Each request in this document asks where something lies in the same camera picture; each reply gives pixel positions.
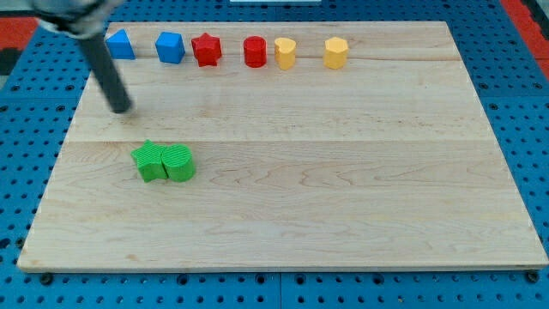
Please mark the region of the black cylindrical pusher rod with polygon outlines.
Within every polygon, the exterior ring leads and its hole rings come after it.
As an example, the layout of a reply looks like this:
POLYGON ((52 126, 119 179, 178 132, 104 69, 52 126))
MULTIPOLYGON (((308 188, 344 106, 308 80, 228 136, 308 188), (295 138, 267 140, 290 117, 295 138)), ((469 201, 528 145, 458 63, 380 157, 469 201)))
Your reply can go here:
POLYGON ((132 107, 132 101, 118 74, 103 35, 96 33, 89 38, 79 39, 78 44, 110 110, 114 113, 128 112, 132 107))

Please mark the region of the grey metallic tool mount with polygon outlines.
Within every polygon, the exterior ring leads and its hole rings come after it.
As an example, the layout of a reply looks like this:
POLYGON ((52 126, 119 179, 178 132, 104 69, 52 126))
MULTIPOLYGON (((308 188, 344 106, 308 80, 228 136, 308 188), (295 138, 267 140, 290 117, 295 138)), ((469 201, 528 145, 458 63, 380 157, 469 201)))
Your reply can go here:
POLYGON ((112 11, 124 0, 29 0, 39 25, 73 39, 88 39, 101 33, 112 11))

